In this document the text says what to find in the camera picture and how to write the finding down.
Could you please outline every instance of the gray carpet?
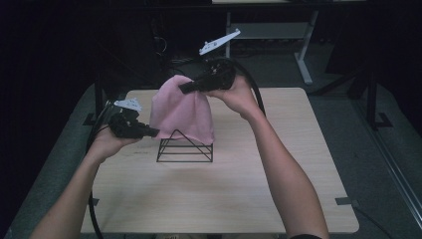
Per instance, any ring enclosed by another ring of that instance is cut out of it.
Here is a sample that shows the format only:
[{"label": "gray carpet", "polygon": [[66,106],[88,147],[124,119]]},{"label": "gray carpet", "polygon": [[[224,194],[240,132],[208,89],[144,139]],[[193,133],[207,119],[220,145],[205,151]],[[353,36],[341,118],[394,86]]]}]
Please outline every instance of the gray carpet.
[{"label": "gray carpet", "polygon": [[[338,77],[324,73],[331,46],[313,45],[306,62],[314,83],[311,86],[305,85],[294,62],[293,52],[297,49],[296,44],[277,45],[273,48],[261,46],[258,54],[238,60],[251,72],[260,87],[300,87],[312,92]],[[200,72],[192,66],[185,66],[181,70],[188,76]],[[375,219],[393,238],[422,238],[421,228],[391,179],[382,154],[356,108],[356,105],[364,107],[365,99],[355,102],[349,100],[345,95],[347,87],[348,83],[324,97],[310,97],[344,188],[351,199],[357,200],[358,208]],[[415,193],[421,198],[422,174],[418,173],[422,169],[421,137],[401,113],[394,98],[382,88],[379,89],[377,102],[378,112],[386,113],[394,125],[381,128],[379,134],[396,157]],[[93,88],[89,88],[76,106],[6,238],[27,238],[60,195],[84,155],[90,128],[84,126],[83,122],[94,109]],[[388,238],[367,217],[357,211],[356,216],[360,225],[356,233],[332,235],[332,238]],[[81,238],[96,237],[85,234]],[[110,234],[105,238],[150,236]]]}]

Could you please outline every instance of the wooden table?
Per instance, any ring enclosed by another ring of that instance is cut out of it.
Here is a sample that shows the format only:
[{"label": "wooden table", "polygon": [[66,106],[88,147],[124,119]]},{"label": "wooden table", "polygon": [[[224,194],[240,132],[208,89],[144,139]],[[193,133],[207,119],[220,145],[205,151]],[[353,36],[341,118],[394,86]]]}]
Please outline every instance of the wooden table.
[{"label": "wooden table", "polygon": [[[130,92],[149,122],[156,91]],[[331,233],[357,231],[338,172],[302,89],[261,89],[267,117],[313,182]],[[158,140],[144,138],[100,168],[94,197],[102,232],[284,233],[247,122],[209,99],[216,140],[213,162],[156,162]],[[93,232],[87,210],[82,232]]]}]

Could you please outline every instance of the hand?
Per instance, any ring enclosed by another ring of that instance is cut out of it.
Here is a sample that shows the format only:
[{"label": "hand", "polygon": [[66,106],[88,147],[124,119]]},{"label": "hand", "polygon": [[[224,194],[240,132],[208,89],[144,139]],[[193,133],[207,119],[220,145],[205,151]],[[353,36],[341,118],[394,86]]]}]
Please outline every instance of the hand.
[{"label": "hand", "polygon": [[96,139],[90,147],[87,156],[103,163],[108,157],[118,153],[120,149],[128,144],[140,141],[140,138],[119,138],[112,133],[107,125],[97,133]]},{"label": "hand", "polygon": [[215,97],[223,101],[232,111],[239,113],[243,119],[250,114],[260,111],[251,91],[251,86],[243,76],[236,76],[229,90],[217,90],[205,93],[208,97]]}]

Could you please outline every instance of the pink towel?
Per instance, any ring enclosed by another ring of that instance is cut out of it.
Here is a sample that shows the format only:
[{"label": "pink towel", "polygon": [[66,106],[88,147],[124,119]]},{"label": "pink towel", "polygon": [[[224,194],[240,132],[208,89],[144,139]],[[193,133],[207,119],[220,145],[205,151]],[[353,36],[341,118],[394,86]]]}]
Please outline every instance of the pink towel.
[{"label": "pink towel", "polygon": [[[214,141],[214,126],[207,97],[199,92],[183,95],[178,88],[191,81],[176,75],[165,82],[152,98],[149,125],[160,130],[157,139],[170,138],[179,129],[189,139],[204,144]],[[184,139],[178,132],[172,138]]]}]

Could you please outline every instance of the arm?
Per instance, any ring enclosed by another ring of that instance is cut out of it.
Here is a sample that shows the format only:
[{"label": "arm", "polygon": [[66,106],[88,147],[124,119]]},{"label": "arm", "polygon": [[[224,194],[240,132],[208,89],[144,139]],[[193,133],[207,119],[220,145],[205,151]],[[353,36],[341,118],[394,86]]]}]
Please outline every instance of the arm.
[{"label": "arm", "polygon": [[138,139],[115,137],[101,130],[58,201],[42,218],[31,238],[79,238],[88,198],[101,163]]},{"label": "arm", "polygon": [[207,95],[222,100],[250,124],[273,200],[288,236],[312,234],[328,238],[325,219],[312,183],[259,109],[246,80],[237,77],[232,89]]}]

